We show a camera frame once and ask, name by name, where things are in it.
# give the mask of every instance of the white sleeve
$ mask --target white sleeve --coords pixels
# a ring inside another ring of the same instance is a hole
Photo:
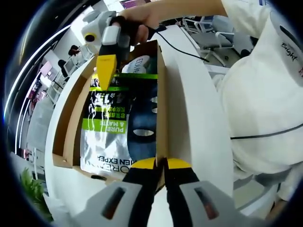
[[[259,38],[270,14],[269,6],[257,0],[222,0],[228,18],[237,32]]]
[[[281,188],[278,192],[278,196],[285,201],[289,201],[293,196],[300,180],[302,179],[302,176],[303,162],[293,166],[286,180],[281,183]]]

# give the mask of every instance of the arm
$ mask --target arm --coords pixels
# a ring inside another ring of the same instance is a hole
[[[126,19],[141,21],[150,27],[157,27],[161,21],[189,16],[226,16],[221,0],[161,0],[123,10]]]
[[[164,21],[172,18],[195,16],[227,16],[221,0],[162,0],[144,5]]]
[[[270,7],[261,6],[255,0],[222,0],[222,4],[236,31],[260,38]]]

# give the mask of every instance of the desk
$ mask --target desk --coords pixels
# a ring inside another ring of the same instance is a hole
[[[177,26],[161,34],[176,48],[198,55],[194,46]],[[192,163],[200,180],[208,180],[232,196],[233,164],[227,124],[219,97],[203,61],[172,49],[161,37],[154,36],[162,50],[168,75],[170,156]],[[85,203],[105,187],[73,169],[53,166],[52,148],[55,126],[73,84],[86,64],[74,72],[59,97],[51,119],[45,150],[45,176],[50,196],[61,199],[76,215]],[[155,198],[150,226],[166,226],[171,221],[165,188]]]

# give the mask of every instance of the face mask package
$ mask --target face mask package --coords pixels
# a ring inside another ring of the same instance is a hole
[[[157,57],[141,56],[117,73],[108,91],[96,74],[83,110],[80,168],[123,179],[130,166],[156,156]]]

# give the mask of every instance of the white shirt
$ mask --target white shirt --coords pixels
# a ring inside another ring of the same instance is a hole
[[[85,62],[82,53],[71,56],[71,60],[77,67],[80,67]]]
[[[251,55],[236,62],[217,88],[230,136],[269,134],[302,124],[303,65],[278,36],[271,9],[249,0],[222,3],[236,31],[259,39]],[[303,161],[303,127],[267,138],[233,140],[232,150],[236,166],[246,173],[279,173]]]

